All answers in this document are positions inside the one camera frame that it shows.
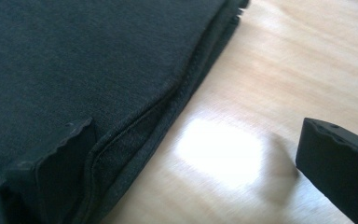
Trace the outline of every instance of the stack of fabric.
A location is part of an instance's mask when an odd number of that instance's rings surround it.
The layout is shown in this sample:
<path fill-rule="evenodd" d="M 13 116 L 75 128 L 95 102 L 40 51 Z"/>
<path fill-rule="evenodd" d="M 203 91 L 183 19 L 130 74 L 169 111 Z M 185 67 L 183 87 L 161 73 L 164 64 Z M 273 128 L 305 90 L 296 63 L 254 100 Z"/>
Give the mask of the stack of fabric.
<path fill-rule="evenodd" d="M 99 222 L 247 4 L 0 0 L 0 223 Z"/>

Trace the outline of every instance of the wooden table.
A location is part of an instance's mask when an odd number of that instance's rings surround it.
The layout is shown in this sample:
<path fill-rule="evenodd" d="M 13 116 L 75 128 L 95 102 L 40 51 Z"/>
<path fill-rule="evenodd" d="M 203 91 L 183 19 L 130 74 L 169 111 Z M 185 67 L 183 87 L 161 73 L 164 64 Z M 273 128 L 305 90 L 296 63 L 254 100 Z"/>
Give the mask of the wooden table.
<path fill-rule="evenodd" d="M 305 117 L 358 134 L 358 0 L 252 2 L 103 223 L 351 223 L 295 167 Z"/>

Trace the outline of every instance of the folded fabric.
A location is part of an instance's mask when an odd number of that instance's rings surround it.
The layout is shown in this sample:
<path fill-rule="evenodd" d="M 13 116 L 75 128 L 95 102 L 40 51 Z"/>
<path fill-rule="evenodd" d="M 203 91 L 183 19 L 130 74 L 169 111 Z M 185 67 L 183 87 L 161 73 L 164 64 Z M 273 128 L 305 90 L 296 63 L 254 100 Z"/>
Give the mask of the folded fabric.
<path fill-rule="evenodd" d="M 358 223 L 358 135 L 336 124 L 304 119 L 296 165 L 337 208 Z"/>
<path fill-rule="evenodd" d="M 0 0 L 0 220 L 99 222 L 247 3 Z"/>

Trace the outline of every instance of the felt sheet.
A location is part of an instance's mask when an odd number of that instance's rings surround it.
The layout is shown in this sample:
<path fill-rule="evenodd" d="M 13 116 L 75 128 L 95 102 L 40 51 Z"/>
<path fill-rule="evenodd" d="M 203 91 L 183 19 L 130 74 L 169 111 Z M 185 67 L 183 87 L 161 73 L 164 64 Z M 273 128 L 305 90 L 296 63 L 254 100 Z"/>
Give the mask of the felt sheet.
<path fill-rule="evenodd" d="M 247 3 L 0 0 L 0 187 L 11 162 L 65 123 L 93 117 L 97 143 L 63 221 L 99 222 L 153 155 Z"/>

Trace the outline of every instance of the light wood surface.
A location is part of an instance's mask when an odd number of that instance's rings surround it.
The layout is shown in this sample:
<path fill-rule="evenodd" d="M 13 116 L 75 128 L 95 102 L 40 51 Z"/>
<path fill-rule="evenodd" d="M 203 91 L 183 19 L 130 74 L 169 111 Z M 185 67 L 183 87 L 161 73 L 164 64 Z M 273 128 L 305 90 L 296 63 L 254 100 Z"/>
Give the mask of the light wood surface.
<path fill-rule="evenodd" d="M 295 167 L 305 117 L 358 134 L 358 0 L 254 0 L 103 223 L 351 223 Z"/>

